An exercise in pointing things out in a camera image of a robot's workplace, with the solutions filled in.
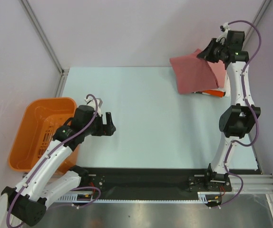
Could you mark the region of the red t shirt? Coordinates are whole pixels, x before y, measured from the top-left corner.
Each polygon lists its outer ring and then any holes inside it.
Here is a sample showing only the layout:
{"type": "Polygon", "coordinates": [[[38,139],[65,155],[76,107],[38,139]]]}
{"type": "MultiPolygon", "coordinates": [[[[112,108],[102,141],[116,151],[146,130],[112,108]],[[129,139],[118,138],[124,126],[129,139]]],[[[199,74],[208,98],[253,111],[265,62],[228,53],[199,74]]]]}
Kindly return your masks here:
{"type": "Polygon", "coordinates": [[[175,74],[177,90],[181,95],[219,87],[208,62],[197,57],[200,53],[201,50],[197,49],[192,54],[169,59],[175,74]]]}

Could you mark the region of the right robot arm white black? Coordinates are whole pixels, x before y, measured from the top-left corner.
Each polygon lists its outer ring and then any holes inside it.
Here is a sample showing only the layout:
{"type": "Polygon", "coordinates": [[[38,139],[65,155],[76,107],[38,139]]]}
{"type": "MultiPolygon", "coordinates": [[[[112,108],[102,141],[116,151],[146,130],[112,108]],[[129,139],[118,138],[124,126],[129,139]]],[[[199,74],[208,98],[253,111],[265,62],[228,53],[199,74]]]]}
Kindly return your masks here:
{"type": "Polygon", "coordinates": [[[243,51],[245,33],[224,30],[218,38],[197,55],[207,62],[222,61],[231,89],[231,105],[220,116],[221,140],[215,157],[202,177],[193,176],[189,181],[191,191],[231,191],[229,165],[237,145],[246,146],[242,139],[258,128],[261,109],[255,106],[248,81],[249,54],[243,51]]]}

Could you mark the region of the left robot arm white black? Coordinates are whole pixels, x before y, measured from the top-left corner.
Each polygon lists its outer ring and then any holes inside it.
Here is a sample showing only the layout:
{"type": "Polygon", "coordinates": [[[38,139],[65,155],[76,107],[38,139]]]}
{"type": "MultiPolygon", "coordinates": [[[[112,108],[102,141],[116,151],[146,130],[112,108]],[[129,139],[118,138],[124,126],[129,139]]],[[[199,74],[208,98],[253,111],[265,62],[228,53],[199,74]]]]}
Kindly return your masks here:
{"type": "Polygon", "coordinates": [[[86,105],[80,105],[74,116],[55,131],[46,151],[25,178],[14,188],[6,187],[2,191],[8,197],[7,227],[12,226],[11,216],[29,226],[38,224],[47,209],[71,190],[99,190],[90,184],[88,171],[77,165],[57,181],[51,184],[48,181],[87,136],[112,136],[116,131],[110,112],[103,123],[101,106],[99,98],[87,99],[86,105]]]}

